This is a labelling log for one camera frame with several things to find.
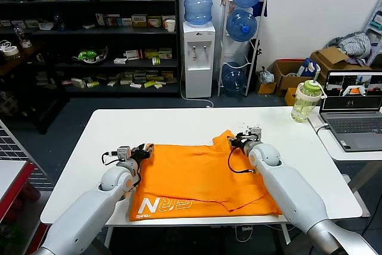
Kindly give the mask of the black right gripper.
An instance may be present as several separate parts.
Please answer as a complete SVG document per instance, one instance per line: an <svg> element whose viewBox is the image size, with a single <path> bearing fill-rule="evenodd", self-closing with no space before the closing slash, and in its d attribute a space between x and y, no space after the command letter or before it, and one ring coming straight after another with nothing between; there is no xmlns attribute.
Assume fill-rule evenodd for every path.
<svg viewBox="0 0 382 255"><path fill-rule="evenodd" d="M238 133L236 137L228 137L228 142L231 147L242 148L248 141L253 141L254 136L252 134L245 134L243 132Z"/></svg>

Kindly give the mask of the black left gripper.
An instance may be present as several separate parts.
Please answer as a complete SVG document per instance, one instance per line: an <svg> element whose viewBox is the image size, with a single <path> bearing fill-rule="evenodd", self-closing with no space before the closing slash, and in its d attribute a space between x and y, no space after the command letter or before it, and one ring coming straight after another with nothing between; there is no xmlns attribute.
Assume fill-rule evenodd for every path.
<svg viewBox="0 0 382 255"><path fill-rule="evenodd" d="M154 145L147 145L145 143L131 150L130 158L133 160L144 160L148 159L153 155Z"/></svg>

